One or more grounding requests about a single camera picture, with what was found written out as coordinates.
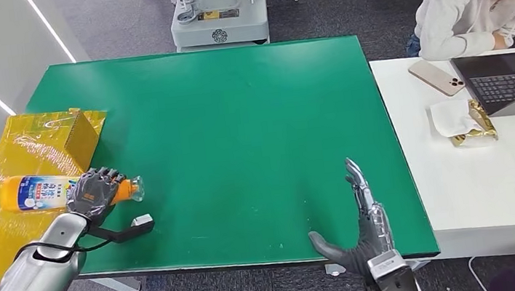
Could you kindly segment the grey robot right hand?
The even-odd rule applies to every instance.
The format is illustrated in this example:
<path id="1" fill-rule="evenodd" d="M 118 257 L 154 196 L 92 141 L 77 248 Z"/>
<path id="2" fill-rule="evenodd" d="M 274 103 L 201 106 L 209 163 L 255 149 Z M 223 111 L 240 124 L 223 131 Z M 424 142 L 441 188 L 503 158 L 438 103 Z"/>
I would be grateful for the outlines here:
<path id="1" fill-rule="evenodd" d="M 324 258 L 348 272 L 371 278 L 367 262 L 394 248 L 393 237 L 383 205 L 377 202 L 369 183 L 356 162 L 346 158 L 346 180 L 351 184 L 358 207 L 359 236 L 355 246 L 342 248 L 327 242 L 319 232 L 310 231 L 313 248 Z"/>

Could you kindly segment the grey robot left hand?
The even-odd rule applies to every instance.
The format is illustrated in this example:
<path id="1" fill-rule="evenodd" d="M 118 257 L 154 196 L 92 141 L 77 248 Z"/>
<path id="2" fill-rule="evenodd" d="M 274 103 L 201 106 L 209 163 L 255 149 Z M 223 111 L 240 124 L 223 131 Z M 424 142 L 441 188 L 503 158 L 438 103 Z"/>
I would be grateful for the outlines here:
<path id="1" fill-rule="evenodd" d="M 126 179 L 127 176 L 116 169 L 89 168 L 67 197 L 66 211 L 86 218 L 94 226 L 101 226 L 113 210 L 113 199 Z"/>

